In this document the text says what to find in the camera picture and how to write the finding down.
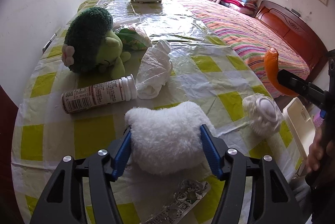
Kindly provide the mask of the person's right hand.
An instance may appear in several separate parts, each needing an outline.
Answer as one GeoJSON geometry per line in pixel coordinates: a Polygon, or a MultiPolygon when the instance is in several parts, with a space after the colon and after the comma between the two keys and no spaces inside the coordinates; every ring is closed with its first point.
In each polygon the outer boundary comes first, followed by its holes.
{"type": "Polygon", "coordinates": [[[309,146],[309,154],[306,160],[307,173],[317,171],[321,165],[321,159],[324,155],[334,157],[334,142],[330,140],[327,144],[325,136],[325,126],[317,128],[312,144],[309,146]]]}

